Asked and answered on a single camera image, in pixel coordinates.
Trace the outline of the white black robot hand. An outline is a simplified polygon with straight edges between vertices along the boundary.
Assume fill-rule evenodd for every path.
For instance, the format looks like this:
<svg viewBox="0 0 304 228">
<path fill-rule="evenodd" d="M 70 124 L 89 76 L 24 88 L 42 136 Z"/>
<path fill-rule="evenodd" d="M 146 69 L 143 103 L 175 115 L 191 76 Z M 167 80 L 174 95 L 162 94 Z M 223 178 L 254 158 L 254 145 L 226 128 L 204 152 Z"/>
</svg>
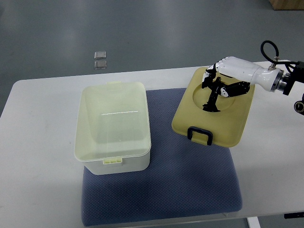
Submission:
<svg viewBox="0 0 304 228">
<path fill-rule="evenodd" d="M 237 79 L 237 83 L 216 85 L 213 81 L 217 73 Z M 268 92 L 279 88 L 283 70 L 279 68 L 263 68 L 255 63 L 236 58 L 226 57 L 209 66 L 202 78 L 202 88 L 210 88 L 215 94 L 223 97 L 234 97 L 246 94 L 251 85 L 258 84 Z"/>
</svg>

